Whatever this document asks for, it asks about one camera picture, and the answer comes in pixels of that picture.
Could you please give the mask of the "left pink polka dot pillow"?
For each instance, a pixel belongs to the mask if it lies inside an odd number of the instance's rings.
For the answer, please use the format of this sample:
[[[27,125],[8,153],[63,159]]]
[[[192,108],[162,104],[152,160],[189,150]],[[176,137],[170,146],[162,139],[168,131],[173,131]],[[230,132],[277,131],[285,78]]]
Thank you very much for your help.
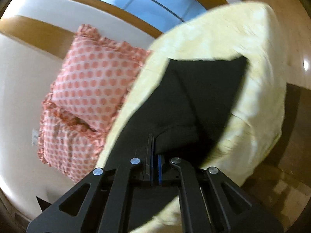
[[[78,183],[96,166],[106,136],[57,106],[52,93],[45,96],[38,132],[38,157],[42,163]]]

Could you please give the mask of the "black pants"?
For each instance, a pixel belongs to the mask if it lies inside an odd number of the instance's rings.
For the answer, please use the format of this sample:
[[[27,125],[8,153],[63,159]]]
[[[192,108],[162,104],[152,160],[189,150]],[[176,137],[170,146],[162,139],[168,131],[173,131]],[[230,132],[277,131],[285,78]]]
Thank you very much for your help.
[[[168,162],[179,157],[199,168],[228,123],[244,82],[247,59],[170,60],[158,87],[130,117],[105,164],[114,169],[144,156],[149,137]]]

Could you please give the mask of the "right pink polka dot pillow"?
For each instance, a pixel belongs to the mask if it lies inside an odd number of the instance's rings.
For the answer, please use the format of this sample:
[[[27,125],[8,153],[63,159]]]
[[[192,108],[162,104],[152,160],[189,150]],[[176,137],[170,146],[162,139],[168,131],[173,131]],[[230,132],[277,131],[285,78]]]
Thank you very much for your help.
[[[52,101],[105,133],[150,53],[82,24],[53,85]]]

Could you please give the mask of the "pink polka dot pillow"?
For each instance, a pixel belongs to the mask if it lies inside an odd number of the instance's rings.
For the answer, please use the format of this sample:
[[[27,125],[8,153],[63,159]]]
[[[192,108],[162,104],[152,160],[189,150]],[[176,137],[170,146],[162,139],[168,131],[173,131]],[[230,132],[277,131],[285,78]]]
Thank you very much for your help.
[[[57,106],[52,93],[45,96],[38,132],[38,157],[42,163],[78,183],[96,166],[106,136]]]
[[[53,85],[52,101],[105,133],[150,53],[82,24]]]

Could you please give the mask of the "white wall socket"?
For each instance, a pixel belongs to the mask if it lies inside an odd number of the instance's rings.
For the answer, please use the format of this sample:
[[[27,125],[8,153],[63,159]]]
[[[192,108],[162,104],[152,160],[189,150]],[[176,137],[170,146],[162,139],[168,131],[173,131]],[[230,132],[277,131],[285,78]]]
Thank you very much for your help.
[[[37,129],[32,129],[32,146],[38,145],[39,131]]]

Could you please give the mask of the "wooden framed window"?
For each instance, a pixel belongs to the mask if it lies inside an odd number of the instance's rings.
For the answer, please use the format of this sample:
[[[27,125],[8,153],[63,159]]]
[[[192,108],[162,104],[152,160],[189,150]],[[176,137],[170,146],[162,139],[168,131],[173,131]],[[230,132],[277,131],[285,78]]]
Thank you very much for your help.
[[[10,0],[1,17],[1,50],[25,57],[21,46],[59,59],[82,24],[141,48],[226,0]],[[20,47],[9,47],[12,39]]]

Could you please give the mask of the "cream patterned bed sheet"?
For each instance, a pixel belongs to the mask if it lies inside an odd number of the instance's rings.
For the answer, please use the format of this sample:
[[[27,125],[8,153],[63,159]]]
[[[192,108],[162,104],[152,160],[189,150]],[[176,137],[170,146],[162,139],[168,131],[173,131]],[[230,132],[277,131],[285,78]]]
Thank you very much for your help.
[[[118,112],[98,165],[105,167],[130,117],[158,87],[170,60],[231,61],[244,56],[247,69],[228,123],[196,170],[211,232],[282,232],[280,222],[240,189],[281,136],[286,83],[284,45],[273,9],[261,2],[224,5],[156,39],[152,55]],[[178,190],[154,183],[150,217],[129,232],[183,232]]]

